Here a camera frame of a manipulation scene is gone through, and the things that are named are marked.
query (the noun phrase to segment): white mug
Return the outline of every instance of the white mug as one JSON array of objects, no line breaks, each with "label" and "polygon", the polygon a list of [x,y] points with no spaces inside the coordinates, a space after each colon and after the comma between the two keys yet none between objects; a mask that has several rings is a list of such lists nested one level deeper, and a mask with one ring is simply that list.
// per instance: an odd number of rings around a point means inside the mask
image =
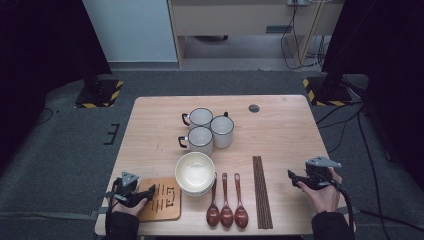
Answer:
[{"label": "white mug", "polygon": [[[184,145],[181,141],[188,141],[189,145]],[[209,157],[213,152],[213,136],[209,128],[199,126],[190,130],[187,136],[178,137],[180,147],[187,148],[190,152],[201,152]]]},{"label": "white mug", "polygon": [[228,117],[228,112],[215,117],[211,122],[213,142],[217,148],[226,148],[233,142],[234,122]]},{"label": "white mug", "polygon": [[193,111],[191,111],[190,114],[183,113],[181,115],[181,118],[183,119],[183,123],[192,129],[198,126],[204,126],[209,128],[211,125],[213,115],[209,109],[196,108]]}]

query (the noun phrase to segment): wooden chopstick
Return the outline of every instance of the wooden chopstick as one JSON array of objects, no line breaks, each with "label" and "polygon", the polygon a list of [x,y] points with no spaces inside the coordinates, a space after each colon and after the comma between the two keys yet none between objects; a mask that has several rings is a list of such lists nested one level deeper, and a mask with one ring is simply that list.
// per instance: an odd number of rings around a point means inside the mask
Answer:
[{"label": "wooden chopstick", "polygon": [[253,156],[253,172],[255,178],[255,196],[256,212],[258,215],[258,228],[273,228],[271,209],[269,206],[269,199],[261,156]]}]

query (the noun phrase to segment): wooden cutting board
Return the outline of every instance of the wooden cutting board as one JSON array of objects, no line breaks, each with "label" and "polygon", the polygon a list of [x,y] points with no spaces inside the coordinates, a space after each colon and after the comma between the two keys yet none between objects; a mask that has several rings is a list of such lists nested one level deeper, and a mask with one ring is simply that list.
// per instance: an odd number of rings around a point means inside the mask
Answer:
[{"label": "wooden cutting board", "polygon": [[142,179],[139,191],[146,191],[156,185],[155,195],[138,215],[140,222],[175,220],[181,215],[181,189],[175,177]]}]

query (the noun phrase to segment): vr controller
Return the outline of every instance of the vr controller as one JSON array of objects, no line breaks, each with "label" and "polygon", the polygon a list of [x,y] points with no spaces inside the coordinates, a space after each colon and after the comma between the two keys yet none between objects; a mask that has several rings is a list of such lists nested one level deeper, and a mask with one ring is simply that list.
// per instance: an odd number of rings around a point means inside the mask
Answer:
[{"label": "vr controller", "polygon": [[137,188],[137,179],[138,176],[134,174],[122,172],[122,178],[117,178],[113,182],[112,191],[115,189],[113,197],[126,207],[135,207],[143,198],[151,201],[155,194],[156,185],[152,185],[144,192],[134,192]]},{"label": "vr controller", "polygon": [[306,177],[297,176],[294,172],[287,170],[289,178],[292,180],[292,185],[298,187],[297,182],[305,183],[310,189],[320,190],[328,185],[337,185],[331,176],[328,167],[341,168],[340,163],[334,162],[326,157],[319,156],[306,160]]}]

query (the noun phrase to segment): desk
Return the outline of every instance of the desk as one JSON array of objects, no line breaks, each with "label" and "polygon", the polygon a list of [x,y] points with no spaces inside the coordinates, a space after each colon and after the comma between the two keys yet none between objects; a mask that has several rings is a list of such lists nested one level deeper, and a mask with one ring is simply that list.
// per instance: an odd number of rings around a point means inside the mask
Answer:
[{"label": "desk", "polygon": [[[259,106],[259,112],[249,111],[252,104]],[[308,101],[301,95],[140,97],[135,101],[108,189],[122,171],[136,174],[140,180],[174,176],[178,159],[187,153],[177,141],[178,136],[189,131],[182,123],[181,114],[198,107],[210,109],[214,116],[228,111],[234,120],[233,143],[226,149],[215,148],[211,156],[218,174],[216,202],[221,209],[224,202],[221,175],[226,172],[228,202],[233,211],[236,209],[233,176],[240,173],[249,224],[245,229],[236,224],[229,229],[221,224],[211,228],[206,222],[206,210],[212,193],[200,197],[182,193],[179,219],[141,223],[138,233],[144,236],[311,234],[314,213],[309,199],[291,185],[287,169],[304,176],[305,160],[326,156],[327,152]],[[258,229],[253,156],[262,157],[273,229]],[[95,226],[99,235],[105,234],[104,222],[105,216],[100,215]]]},{"label": "desk", "polygon": [[[294,57],[296,64],[303,63],[314,35],[332,35],[343,4],[344,0],[333,0],[298,6],[297,39],[293,32],[286,35],[293,56],[299,55]],[[180,66],[187,36],[276,34],[267,27],[287,27],[294,14],[286,0],[168,0],[168,8]]]}]

